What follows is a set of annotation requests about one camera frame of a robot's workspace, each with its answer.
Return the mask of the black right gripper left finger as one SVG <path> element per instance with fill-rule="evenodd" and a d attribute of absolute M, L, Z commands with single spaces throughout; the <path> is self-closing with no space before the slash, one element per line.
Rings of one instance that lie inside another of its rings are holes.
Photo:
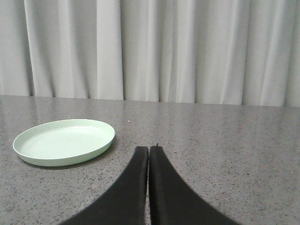
<path fill-rule="evenodd" d="M 148 178 L 148 147 L 138 146 L 120 177 L 95 202 L 63 225 L 143 225 Z"/>

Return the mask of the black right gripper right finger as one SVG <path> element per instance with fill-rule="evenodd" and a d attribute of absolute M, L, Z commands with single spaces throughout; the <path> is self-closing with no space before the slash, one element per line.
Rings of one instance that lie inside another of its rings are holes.
<path fill-rule="evenodd" d="M 161 146 L 150 148 L 150 218 L 153 225 L 236 225 L 179 176 Z"/>

